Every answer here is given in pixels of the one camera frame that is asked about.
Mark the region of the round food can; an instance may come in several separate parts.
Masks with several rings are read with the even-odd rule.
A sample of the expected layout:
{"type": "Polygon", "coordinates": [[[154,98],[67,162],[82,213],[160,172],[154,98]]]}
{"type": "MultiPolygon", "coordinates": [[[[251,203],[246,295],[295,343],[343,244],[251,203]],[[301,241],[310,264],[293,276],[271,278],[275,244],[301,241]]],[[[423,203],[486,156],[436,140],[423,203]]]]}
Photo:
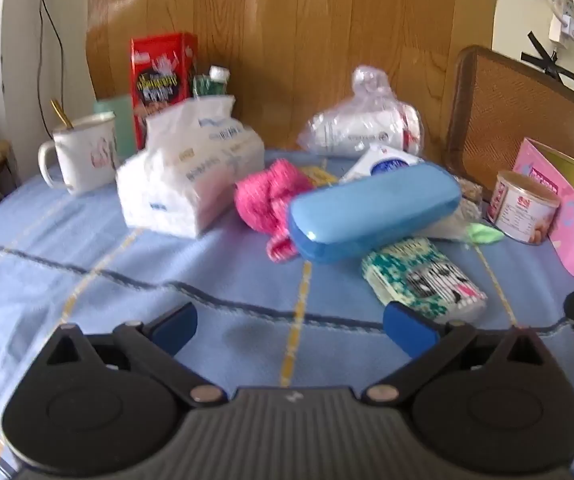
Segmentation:
{"type": "Polygon", "coordinates": [[[506,236],[528,245],[548,237],[560,199],[545,185],[510,170],[496,176],[487,219],[506,236]]]}

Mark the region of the green white tube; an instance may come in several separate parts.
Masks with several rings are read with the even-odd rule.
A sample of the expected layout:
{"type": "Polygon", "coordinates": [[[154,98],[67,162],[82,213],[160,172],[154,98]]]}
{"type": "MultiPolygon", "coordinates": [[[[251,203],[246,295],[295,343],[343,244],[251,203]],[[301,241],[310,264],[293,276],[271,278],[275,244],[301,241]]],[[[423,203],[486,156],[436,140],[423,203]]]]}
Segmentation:
{"type": "Polygon", "coordinates": [[[212,65],[206,74],[196,75],[193,79],[193,97],[225,96],[231,72],[221,66],[212,65]]]}

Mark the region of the blue glasses case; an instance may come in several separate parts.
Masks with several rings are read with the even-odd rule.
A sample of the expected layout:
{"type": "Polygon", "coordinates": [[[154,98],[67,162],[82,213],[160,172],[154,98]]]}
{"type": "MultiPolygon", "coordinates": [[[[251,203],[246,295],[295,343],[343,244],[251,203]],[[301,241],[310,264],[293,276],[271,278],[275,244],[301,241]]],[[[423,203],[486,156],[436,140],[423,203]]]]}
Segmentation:
{"type": "Polygon", "coordinates": [[[359,258],[409,237],[458,209],[462,192],[447,170],[422,162],[294,198],[287,228],[309,261],[359,258]]]}

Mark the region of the white blue wipes packet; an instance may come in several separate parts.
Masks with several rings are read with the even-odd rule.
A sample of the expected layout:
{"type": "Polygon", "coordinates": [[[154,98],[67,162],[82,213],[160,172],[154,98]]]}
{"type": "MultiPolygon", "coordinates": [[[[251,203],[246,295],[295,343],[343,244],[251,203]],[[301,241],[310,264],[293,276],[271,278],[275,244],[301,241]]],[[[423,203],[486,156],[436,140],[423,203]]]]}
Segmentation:
{"type": "Polygon", "coordinates": [[[340,178],[341,183],[383,174],[423,162],[412,155],[381,143],[372,143],[357,162],[340,178]]]}

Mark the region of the brown woven chair cushion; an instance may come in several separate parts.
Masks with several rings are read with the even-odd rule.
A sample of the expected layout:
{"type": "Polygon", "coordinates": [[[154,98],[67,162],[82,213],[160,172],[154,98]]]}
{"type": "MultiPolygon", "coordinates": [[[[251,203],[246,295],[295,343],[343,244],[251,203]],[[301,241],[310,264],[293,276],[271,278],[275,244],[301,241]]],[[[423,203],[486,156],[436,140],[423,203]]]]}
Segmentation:
{"type": "Polygon", "coordinates": [[[444,165],[491,193],[526,138],[574,158],[574,91],[490,49],[462,50],[444,165]]]}

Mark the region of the wooden wall panel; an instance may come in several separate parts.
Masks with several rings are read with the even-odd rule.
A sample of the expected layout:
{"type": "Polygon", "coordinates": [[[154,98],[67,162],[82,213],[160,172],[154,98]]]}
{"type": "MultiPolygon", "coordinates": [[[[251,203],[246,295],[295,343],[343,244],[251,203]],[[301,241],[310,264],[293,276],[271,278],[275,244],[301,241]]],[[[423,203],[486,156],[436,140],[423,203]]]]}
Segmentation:
{"type": "Polygon", "coordinates": [[[447,140],[455,62],[492,42],[496,0],[87,0],[86,54],[98,98],[130,90],[130,43],[192,32],[198,66],[226,67],[238,117],[272,148],[349,96],[359,65],[384,70],[421,113],[425,152],[447,140]]]}

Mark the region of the green patterned tissue packet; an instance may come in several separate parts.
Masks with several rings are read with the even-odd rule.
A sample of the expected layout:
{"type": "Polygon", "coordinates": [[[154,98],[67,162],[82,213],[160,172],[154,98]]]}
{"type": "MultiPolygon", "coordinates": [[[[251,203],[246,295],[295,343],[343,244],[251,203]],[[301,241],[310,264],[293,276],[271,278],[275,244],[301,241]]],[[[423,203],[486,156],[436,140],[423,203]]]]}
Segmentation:
{"type": "Polygon", "coordinates": [[[427,238],[371,252],[361,268],[381,304],[398,302],[436,323],[470,323],[487,307],[487,295],[427,238]]]}

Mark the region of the gold spoon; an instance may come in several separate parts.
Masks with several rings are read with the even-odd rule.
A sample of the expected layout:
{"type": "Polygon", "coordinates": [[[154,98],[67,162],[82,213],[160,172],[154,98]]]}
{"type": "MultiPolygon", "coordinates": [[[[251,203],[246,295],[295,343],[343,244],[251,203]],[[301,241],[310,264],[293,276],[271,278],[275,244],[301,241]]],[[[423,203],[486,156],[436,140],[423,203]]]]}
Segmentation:
{"type": "Polygon", "coordinates": [[[50,105],[52,105],[52,110],[55,112],[56,116],[59,118],[63,127],[66,128],[66,130],[72,130],[73,129],[72,120],[68,117],[68,115],[64,111],[61,103],[56,99],[51,99],[50,105]]]}

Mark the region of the light green box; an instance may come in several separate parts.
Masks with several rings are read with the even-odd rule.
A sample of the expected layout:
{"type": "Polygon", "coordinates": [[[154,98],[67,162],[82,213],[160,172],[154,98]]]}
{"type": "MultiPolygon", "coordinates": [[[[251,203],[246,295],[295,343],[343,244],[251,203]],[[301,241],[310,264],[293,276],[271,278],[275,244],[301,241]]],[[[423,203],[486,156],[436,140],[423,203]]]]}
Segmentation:
{"type": "Polygon", "coordinates": [[[95,113],[113,113],[116,116],[116,151],[119,159],[125,160],[136,153],[135,132],[133,125],[132,100],[130,96],[116,96],[111,99],[95,101],[95,113]]]}

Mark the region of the pink knitted sock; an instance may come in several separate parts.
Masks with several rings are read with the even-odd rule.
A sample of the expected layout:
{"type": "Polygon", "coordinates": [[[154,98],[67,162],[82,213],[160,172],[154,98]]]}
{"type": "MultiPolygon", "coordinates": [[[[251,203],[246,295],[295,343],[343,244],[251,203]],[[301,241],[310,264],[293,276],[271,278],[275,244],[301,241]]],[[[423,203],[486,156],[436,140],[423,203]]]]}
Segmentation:
{"type": "Polygon", "coordinates": [[[266,253],[271,261],[285,262],[297,254],[288,232],[288,207],[296,196],[312,190],[309,178],[283,158],[236,184],[239,217],[250,229],[269,237],[266,253]]]}

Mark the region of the yellow small packet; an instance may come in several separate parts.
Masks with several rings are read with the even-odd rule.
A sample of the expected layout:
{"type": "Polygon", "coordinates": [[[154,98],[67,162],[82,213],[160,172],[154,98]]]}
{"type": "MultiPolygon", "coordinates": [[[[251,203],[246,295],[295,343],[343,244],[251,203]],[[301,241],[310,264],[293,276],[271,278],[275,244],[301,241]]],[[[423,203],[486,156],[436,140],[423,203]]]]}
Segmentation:
{"type": "Polygon", "coordinates": [[[304,166],[300,167],[300,171],[308,178],[315,188],[323,188],[323,186],[335,185],[338,178],[330,174],[325,169],[318,166],[304,166]]]}

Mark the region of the blue striped tablecloth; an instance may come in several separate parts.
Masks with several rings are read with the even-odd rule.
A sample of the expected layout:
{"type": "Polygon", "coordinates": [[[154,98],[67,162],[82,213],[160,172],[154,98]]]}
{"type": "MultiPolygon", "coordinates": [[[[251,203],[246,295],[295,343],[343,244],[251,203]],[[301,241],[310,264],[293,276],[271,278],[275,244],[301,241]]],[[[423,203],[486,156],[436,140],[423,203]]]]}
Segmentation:
{"type": "MultiPolygon", "coordinates": [[[[73,197],[33,178],[0,203],[0,418],[55,328],[107,333],[193,302],[182,363],[240,386],[361,390],[402,365],[357,259],[273,263],[235,211],[198,240],[129,229],[113,186],[73,197]]],[[[0,433],[0,479],[14,460],[0,433]]]]}

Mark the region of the bag of cotton swabs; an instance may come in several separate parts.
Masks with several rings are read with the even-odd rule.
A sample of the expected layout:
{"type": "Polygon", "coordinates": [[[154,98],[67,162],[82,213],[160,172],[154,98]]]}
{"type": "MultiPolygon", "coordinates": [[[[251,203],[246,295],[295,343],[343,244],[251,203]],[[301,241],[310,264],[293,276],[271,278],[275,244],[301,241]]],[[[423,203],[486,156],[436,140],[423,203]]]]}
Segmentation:
{"type": "Polygon", "coordinates": [[[456,177],[461,189],[460,213],[467,221],[479,221],[482,216],[482,188],[462,177],[456,177]]]}

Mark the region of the red snack box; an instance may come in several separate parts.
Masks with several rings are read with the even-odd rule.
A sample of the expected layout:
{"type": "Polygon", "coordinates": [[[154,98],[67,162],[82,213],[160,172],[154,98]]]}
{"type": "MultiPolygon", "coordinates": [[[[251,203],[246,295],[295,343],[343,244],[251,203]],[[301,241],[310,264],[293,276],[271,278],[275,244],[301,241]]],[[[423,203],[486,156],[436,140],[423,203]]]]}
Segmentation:
{"type": "Polygon", "coordinates": [[[198,38],[191,32],[130,42],[130,96],[138,151],[147,141],[147,117],[191,97],[198,38]]]}

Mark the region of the white ceramic mug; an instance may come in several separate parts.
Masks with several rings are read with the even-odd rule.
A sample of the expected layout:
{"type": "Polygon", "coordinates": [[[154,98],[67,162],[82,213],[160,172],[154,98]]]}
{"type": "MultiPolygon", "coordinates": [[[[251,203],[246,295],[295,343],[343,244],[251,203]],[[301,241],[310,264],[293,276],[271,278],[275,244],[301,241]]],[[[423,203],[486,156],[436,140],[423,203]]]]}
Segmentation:
{"type": "Polygon", "coordinates": [[[37,152],[38,168],[50,188],[63,188],[80,195],[102,188],[116,180],[116,115],[104,112],[74,120],[73,127],[59,127],[52,140],[37,152]],[[56,154],[61,179],[49,173],[47,156],[56,154]]]}

